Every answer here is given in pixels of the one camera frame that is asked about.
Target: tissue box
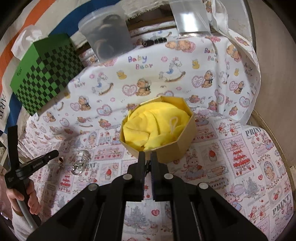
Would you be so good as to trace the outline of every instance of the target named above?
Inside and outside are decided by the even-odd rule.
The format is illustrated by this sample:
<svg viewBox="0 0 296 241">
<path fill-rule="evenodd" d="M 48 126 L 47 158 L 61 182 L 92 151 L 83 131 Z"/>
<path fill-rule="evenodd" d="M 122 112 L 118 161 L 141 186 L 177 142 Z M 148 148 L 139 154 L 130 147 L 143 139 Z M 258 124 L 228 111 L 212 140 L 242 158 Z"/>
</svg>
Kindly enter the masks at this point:
<svg viewBox="0 0 296 241">
<path fill-rule="evenodd" d="M 28 113 L 34 115 L 82 69 L 68 35 L 52 35 L 30 46 L 10 87 Z"/>
<path fill-rule="evenodd" d="M 187 149 L 189 148 L 196 134 L 196 125 L 194 120 L 194 114 L 183 98 L 171 97 L 171 96 L 160 96 L 160 97 L 156 97 L 154 99 L 145 101 L 139 104 L 139 106 L 147 103 L 151 103 L 151 102 L 160 102 L 160 101 L 173 104 L 179 109 L 186 111 L 187 114 L 191 116 L 188 121 L 188 124 L 186 125 L 186 127 L 184 128 L 184 130 L 182 131 L 182 133 L 180 134 L 179 138 L 176 141 L 152 150 L 145 151 L 146 160 L 150 160 L 151 151 L 156 151 L 158 161 L 160 163 L 168 163 L 177 159 L 181 159 L 184 156 L 184 154 L 186 153 Z M 125 117 L 121 123 L 120 142 L 133 156 L 139 157 L 139 151 L 127 145 L 124 140 L 123 125 L 127 122 L 127 119 L 128 118 Z"/>
</svg>

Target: human hand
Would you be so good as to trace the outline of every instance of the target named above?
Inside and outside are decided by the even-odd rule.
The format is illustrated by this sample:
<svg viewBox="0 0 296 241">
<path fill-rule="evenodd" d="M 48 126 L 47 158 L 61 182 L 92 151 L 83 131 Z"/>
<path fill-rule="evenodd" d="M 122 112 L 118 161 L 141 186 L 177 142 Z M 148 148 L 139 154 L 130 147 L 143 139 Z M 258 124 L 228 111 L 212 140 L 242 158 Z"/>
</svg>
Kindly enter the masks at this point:
<svg viewBox="0 0 296 241">
<path fill-rule="evenodd" d="M 36 191 L 34 189 L 34 182 L 32 180 L 29 181 L 29 186 L 27 187 L 27 194 L 29 195 L 28 206 L 30 208 L 31 214 L 38 214 L 40 212 L 41 206 L 39 204 Z M 22 195 L 16 189 L 7 189 L 6 195 L 13 207 L 13 209 L 17 212 L 21 212 L 19 205 L 17 204 L 17 200 L 23 201 L 24 195 Z"/>
</svg>

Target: orange stripe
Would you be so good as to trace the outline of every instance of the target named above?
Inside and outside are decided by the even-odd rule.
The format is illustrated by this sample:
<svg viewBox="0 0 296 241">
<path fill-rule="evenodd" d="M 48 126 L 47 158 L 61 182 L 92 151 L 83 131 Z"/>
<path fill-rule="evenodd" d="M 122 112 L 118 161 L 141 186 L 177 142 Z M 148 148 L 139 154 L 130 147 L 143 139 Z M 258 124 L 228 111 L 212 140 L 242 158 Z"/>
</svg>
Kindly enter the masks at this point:
<svg viewBox="0 0 296 241">
<path fill-rule="evenodd" d="M 11 52 L 11 48 L 18 37 L 18 35 L 22 32 L 22 30 L 29 26 L 35 25 L 38 19 L 44 14 L 44 12 L 55 2 L 55 0 L 40 0 L 36 6 L 31 10 L 28 17 L 26 18 L 23 26 L 18 31 L 18 33 L 10 40 L 3 53 L 0 56 L 0 93 L 2 92 L 2 77 L 3 74 L 13 57 L 13 53 Z"/>
</svg>

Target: green checkerboard box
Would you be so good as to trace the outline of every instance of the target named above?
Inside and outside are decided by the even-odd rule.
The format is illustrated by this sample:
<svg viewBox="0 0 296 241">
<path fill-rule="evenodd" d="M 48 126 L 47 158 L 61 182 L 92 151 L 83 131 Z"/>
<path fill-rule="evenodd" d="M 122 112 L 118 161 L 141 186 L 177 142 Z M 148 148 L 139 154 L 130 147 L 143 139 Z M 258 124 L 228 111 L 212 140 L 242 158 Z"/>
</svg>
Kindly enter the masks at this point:
<svg viewBox="0 0 296 241">
<path fill-rule="evenodd" d="M 82 69 L 68 35 L 51 35 L 30 46 L 10 87 L 28 113 L 34 115 Z"/>
</svg>

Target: yellow fabric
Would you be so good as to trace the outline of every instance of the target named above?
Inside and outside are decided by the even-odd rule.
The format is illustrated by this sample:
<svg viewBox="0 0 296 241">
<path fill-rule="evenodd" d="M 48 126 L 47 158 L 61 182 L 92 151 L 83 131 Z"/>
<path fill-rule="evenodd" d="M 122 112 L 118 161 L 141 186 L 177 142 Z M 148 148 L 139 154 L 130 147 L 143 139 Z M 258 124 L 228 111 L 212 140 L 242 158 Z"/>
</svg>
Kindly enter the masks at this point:
<svg viewBox="0 0 296 241">
<path fill-rule="evenodd" d="M 125 143 L 146 151 L 177 140 L 190 116 L 166 102 L 152 102 L 137 108 L 123 125 Z"/>
</svg>

